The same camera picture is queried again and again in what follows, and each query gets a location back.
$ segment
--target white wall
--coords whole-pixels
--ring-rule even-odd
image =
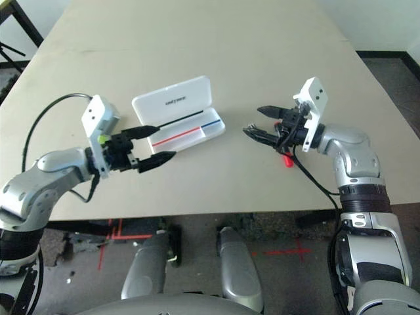
[[[419,0],[317,0],[360,51],[408,51],[420,64]]]
[[[408,47],[407,53],[420,65],[420,36]]]
[[[60,18],[70,0],[18,0],[26,15],[45,38]],[[20,27],[13,16],[7,18],[0,25],[0,41],[23,53],[22,57],[8,50],[4,50],[13,60],[30,60],[35,54],[37,47]]]

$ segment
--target plastic case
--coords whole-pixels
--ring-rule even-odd
[[[210,80],[205,75],[137,96],[131,102],[142,125],[160,127],[148,137],[153,153],[181,151],[221,135],[225,125],[211,103]]]

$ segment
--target beige table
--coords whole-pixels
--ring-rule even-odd
[[[247,138],[262,105],[292,107],[291,97],[317,75],[329,95],[323,123],[365,130],[379,155],[393,203],[420,201],[420,142],[347,39],[311,0],[73,0],[0,107],[0,184],[20,171],[30,125],[52,100],[100,94],[119,109],[117,131],[138,125],[131,99],[208,75],[222,136],[187,149],[158,169],[114,173],[85,205],[64,196],[51,219],[146,217],[187,213],[330,208],[297,169]],[[84,100],[57,105],[41,121],[28,162],[57,149],[88,145]],[[150,154],[147,142],[135,155]],[[328,157],[299,154],[329,189]],[[89,184],[77,188],[87,193]]]

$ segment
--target small red object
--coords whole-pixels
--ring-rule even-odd
[[[294,165],[293,160],[291,159],[290,152],[287,152],[285,155],[283,155],[283,161],[284,161],[284,165],[288,168],[293,167]]]

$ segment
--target blue stripe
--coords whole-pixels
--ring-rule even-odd
[[[218,123],[218,122],[220,122],[220,121],[221,121],[221,119],[214,120],[214,121],[212,121],[212,122],[210,122],[210,123],[206,123],[205,125],[202,125],[202,126],[201,126],[201,128],[204,128],[204,127],[210,126],[210,125],[212,125],[212,124],[214,124],[214,123]]]

